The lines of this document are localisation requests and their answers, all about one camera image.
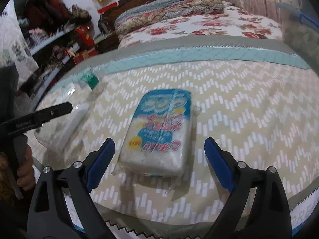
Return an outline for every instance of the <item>floral blanket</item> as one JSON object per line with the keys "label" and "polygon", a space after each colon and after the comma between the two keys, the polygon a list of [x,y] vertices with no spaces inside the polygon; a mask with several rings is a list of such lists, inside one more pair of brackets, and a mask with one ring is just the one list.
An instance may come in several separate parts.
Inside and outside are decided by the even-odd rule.
{"label": "floral blanket", "polygon": [[274,20],[228,6],[223,14],[182,16],[140,28],[123,36],[119,47],[188,35],[215,34],[282,39],[281,25]]}
{"label": "floral blanket", "polygon": [[222,0],[157,0],[121,14],[115,22],[120,36],[136,29],[179,16],[223,13]]}

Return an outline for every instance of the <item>yellow circle on package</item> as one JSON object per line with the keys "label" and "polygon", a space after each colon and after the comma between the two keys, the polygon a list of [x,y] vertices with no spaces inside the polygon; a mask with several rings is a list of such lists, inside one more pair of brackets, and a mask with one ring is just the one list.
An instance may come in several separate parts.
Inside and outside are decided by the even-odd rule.
{"label": "yellow circle on package", "polygon": [[128,147],[131,149],[139,149],[142,144],[142,138],[141,137],[132,137],[130,141],[128,142]]}

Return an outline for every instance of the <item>brown bag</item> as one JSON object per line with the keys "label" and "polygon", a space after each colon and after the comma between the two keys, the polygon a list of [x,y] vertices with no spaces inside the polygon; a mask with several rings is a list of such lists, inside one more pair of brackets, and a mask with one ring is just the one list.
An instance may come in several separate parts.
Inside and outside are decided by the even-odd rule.
{"label": "brown bag", "polygon": [[92,19],[87,10],[79,8],[76,4],[72,5],[72,13],[70,16],[70,23],[85,24]]}

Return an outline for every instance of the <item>plastic wrapper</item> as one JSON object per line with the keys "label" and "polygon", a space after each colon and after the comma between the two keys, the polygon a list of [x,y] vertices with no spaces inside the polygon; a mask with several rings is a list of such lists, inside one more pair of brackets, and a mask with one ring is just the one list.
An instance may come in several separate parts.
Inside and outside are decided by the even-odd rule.
{"label": "plastic wrapper", "polygon": [[191,93],[155,90],[145,94],[131,121],[117,163],[152,177],[180,177],[189,152]]}
{"label": "plastic wrapper", "polygon": [[63,88],[61,96],[54,105],[70,102],[73,110],[70,114],[53,119],[35,130],[35,137],[40,144],[55,153],[63,152],[72,134],[77,130],[95,101],[104,91],[107,83],[88,72],[79,83],[71,83]]}

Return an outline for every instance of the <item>zigzag pattern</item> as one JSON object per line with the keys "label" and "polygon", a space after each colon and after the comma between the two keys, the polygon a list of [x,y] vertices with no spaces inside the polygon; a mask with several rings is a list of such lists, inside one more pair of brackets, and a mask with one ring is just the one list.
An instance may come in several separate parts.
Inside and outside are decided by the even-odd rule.
{"label": "zigzag pattern", "polygon": [[[318,176],[319,79],[312,70],[267,62],[198,61],[133,69],[105,76],[104,81],[107,88],[64,156],[51,157],[48,164],[61,167],[66,156],[68,161],[84,159],[107,137],[114,139],[115,157],[91,193],[105,207],[167,224],[215,221],[228,193],[219,196],[220,185],[211,175],[204,152],[209,136],[251,167],[275,166],[288,198]],[[185,173],[169,194],[165,191],[174,179],[116,172],[117,156],[139,100],[161,88],[191,91],[198,113]],[[42,106],[52,104],[58,94],[47,96]],[[42,148],[34,144],[32,149],[37,159],[43,159]],[[117,175],[110,175],[114,170]],[[253,198],[254,191],[245,215]]]}

